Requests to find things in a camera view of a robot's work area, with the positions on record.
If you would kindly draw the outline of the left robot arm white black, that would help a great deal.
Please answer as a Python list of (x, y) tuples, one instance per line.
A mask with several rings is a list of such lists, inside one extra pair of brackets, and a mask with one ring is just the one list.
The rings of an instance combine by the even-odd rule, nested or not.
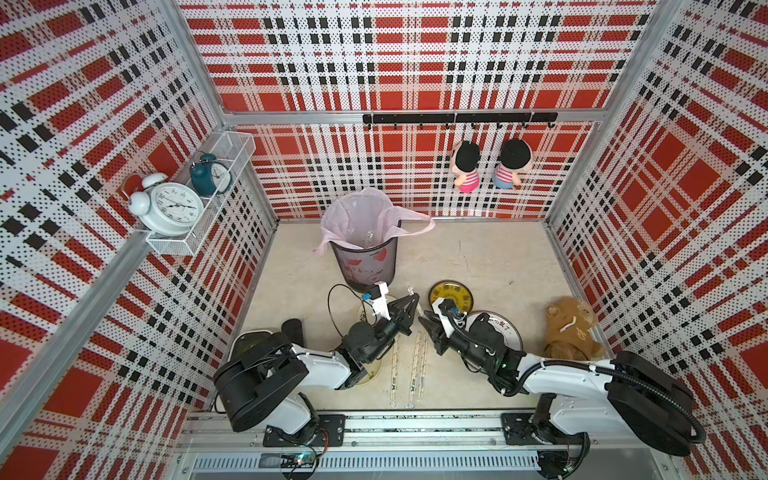
[(346, 390), (368, 375), (367, 366), (383, 357), (398, 335), (409, 336), (420, 296), (373, 300), (375, 322), (355, 323), (335, 349), (307, 349), (285, 333), (232, 358), (213, 377), (232, 430), (242, 433), (263, 426), (282, 442), (309, 445), (328, 433), (302, 387)]

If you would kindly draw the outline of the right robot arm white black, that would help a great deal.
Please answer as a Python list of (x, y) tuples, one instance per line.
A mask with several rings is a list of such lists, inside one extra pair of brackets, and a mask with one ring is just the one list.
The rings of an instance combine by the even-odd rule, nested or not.
[(610, 360), (551, 359), (506, 346), (488, 322), (460, 328), (454, 308), (419, 321), (438, 354), (455, 351), (486, 376), (501, 396), (536, 395), (531, 429), (554, 443), (580, 434), (634, 436), (645, 445), (685, 457), (707, 439), (693, 413), (694, 395), (682, 382), (633, 352)]

